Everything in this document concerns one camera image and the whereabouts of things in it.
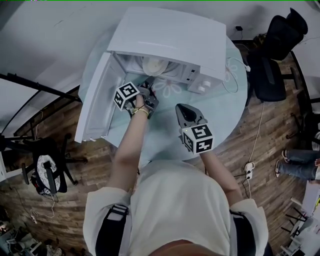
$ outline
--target wooden floor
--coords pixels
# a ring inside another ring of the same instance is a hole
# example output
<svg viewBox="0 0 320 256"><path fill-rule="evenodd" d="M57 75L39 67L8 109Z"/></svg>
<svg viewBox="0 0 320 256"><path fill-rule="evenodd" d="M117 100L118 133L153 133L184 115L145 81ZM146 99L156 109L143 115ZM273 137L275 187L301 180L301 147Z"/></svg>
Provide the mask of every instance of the wooden floor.
<svg viewBox="0 0 320 256"><path fill-rule="evenodd" d="M296 67L290 55L279 65L283 74L288 74L290 67ZM287 175L274 178L273 173L281 150L295 146L295 139L287 140L286 135L297 129L290 114L299 114L296 98L299 91L295 89L291 80L285 81L285 86L286 100L264 104L260 133L251 159L256 164L253 179L250 181L252 198L258 206L264 208L269 242L275 253L279 251L280 245L288 243L290 238L287 232L280 229L281 226L290 228L289 220L285 217L285 213L292 208L290 197L301 201L305 192L305 182ZM57 102L50 109L58 108L63 102L64 100ZM80 103L74 102L46 119L38 126L37 136L43 138L51 136L61 145L66 133L72 133L74 136L81 107ZM241 174L244 164L249 160L262 107L262 103L253 96L234 131L214 150L233 175ZM103 139L79 144L72 138L67 146L67 152L70 152L71 157L86 157L88 163L69 165L71 174L79 184L73 186L67 180L68 191L58 193L59 202L54 206L54 218L39 216L36 218L38 224L31 221L30 209L51 216L52 201L38 195L32 185L26 185L22 175L1 184L0 205L5 206L15 225L26 225L38 239L55 240L58 237L59 246L66 251L72 247L80 251L81 248L86 248L82 226L87 193L106 185L114 150ZM195 160L194 164L201 170L204 169L198 160ZM242 187L243 180L243 177L237 178L245 194Z"/></svg>

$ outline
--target foot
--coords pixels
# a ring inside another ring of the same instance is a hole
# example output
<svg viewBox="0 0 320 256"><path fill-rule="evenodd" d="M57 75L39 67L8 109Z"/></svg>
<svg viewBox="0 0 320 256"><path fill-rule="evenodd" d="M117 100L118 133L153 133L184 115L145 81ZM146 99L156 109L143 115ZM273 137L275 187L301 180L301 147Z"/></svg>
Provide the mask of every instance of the foot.
<svg viewBox="0 0 320 256"><path fill-rule="evenodd" d="M281 156L282 156L283 160L284 160L286 163L289 163L289 159L287 158L287 151L286 151L286 150L282 150L282 151L281 151Z"/></svg>
<svg viewBox="0 0 320 256"><path fill-rule="evenodd" d="M277 160L275 162L275 167L274 167L274 177L278 178L280 176L280 172L279 172L279 169L278 169L278 163L279 163L280 160Z"/></svg>

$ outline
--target black strap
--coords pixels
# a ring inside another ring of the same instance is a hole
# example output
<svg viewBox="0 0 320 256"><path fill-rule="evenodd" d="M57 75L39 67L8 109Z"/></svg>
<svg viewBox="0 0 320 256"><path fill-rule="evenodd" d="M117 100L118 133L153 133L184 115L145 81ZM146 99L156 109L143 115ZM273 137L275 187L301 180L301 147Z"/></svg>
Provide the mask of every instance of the black strap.
<svg viewBox="0 0 320 256"><path fill-rule="evenodd" d="M255 256L256 241L254 231L247 217L240 213L231 211L236 229L236 244L238 256Z"/></svg>
<svg viewBox="0 0 320 256"><path fill-rule="evenodd" d="M112 208L108 211L96 239L96 256L119 255L128 212L128 207L121 204L113 205ZM111 213L113 213L112 217L115 216L114 214L118 215L120 220L110 219Z"/></svg>

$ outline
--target person's leg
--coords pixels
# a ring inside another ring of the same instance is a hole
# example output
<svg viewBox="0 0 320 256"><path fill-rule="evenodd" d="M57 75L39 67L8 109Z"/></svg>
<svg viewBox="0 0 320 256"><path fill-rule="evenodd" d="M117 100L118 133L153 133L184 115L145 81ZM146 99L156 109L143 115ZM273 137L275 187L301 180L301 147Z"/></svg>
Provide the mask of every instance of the person's leg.
<svg viewBox="0 0 320 256"><path fill-rule="evenodd" d="M285 161L278 161L275 172L293 175L303 180L314 180L316 178L317 166L315 166L313 161L307 164L290 164Z"/></svg>
<svg viewBox="0 0 320 256"><path fill-rule="evenodd" d="M285 151L285 157L290 161L302 164L313 162L314 165L315 160L320 158L320 151L290 149Z"/></svg>

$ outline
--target table top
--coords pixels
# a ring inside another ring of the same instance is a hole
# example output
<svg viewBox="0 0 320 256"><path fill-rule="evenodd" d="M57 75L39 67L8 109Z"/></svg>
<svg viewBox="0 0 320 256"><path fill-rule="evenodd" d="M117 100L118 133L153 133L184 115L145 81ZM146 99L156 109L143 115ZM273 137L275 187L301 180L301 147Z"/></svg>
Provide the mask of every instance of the table top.
<svg viewBox="0 0 320 256"><path fill-rule="evenodd" d="M229 38L226 40L226 56L242 60L240 51ZM188 160L197 157L182 144L179 139L180 126L178 124L175 106L178 103L189 104L198 108L208 120L209 128L214 135L214 147L222 143L238 124L245 108L248 83L244 66L238 61L230 60L230 72L237 78L239 85L236 94L228 93L222 84L214 87L211 92L200 95L187 91L183 83L157 78L152 89L159 100L159 105L152 118L148 121L146 135L140 157L141 163L153 160ZM145 76L128 74L125 82L138 84ZM234 92L236 82L229 72L226 72L225 86ZM119 146L130 117L126 111L116 110L113 113L110 129L106 140Z"/></svg>

